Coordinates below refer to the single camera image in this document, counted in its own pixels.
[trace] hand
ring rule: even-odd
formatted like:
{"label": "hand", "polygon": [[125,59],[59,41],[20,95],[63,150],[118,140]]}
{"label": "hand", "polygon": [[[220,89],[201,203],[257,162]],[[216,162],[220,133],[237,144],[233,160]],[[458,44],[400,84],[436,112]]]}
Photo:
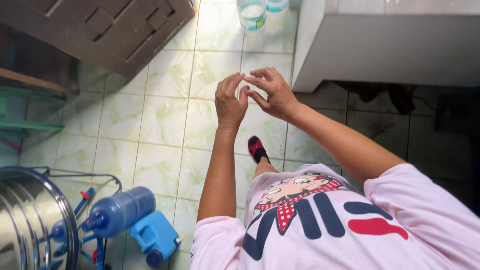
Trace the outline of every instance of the hand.
{"label": "hand", "polygon": [[248,108],[244,86],[240,89],[240,100],[235,97],[235,91],[245,74],[235,73],[218,83],[215,92],[215,107],[218,116],[218,128],[222,130],[238,130]]}
{"label": "hand", "polygon": [[300,102],[293,95],[282,74],[271,67],[250,71],[250,74],[253,77],[244,77],[243,80],[265,91],[268,98],[265,100],[254,90],[247,90],[247,96],[255,100],[264,112],[292,123],[300,108]]}

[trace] blue jerry can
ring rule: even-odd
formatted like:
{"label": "blue jerry can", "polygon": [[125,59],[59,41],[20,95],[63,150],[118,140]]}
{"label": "blue jerry can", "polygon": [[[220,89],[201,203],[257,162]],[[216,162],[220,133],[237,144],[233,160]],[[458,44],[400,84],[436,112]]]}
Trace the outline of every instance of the blue jerry can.
{"label": "blue jerry can", "polygon": [[158,268],[180,244],[177,231],[158,210],[135,223],[130,237],[137,240],[151,268]]}

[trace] foot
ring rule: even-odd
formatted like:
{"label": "foot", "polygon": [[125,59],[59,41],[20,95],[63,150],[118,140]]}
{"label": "foot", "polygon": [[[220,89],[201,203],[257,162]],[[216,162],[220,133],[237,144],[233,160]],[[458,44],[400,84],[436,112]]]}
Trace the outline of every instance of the foot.
{"label": "foot", "polygon": [[262,145],[262,142],[257,136],[253,136],[248,140],[248,151],[250,152],[250,154],[252,155],[253,159],[257,164],[260,162],[260,159],[262,157],[266,157],[266,159],[268,160],[268,163],[270,163],[267,152],[265,151],[265,148]]}

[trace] metal pot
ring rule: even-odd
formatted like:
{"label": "metal pot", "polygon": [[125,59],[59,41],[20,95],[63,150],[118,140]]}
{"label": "metal pot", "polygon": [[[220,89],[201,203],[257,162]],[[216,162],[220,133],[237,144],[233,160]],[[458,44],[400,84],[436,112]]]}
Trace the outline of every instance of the metal pot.
{"label": "metal pot", "polygon": [[0,269],[75,270],[75,215],[61,191],[32,169],[0,169]]}

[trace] cartoon face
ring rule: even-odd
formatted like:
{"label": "cartoon face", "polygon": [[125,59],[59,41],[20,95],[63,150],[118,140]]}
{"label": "cartoon face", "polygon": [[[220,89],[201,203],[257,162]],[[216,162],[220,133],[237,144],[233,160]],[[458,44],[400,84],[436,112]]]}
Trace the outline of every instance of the cartoon face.
{"label": "cartoon face", "polygon": [[305,174],[295,176],[288,179],[286,183],[280,183],[267,189],[258,204],[270,204],[283,199],[296,197],[299,194],[307,193],[310,190],[326,185],[332,180],[334,180],[334,178],[329,175],[317,176]]}

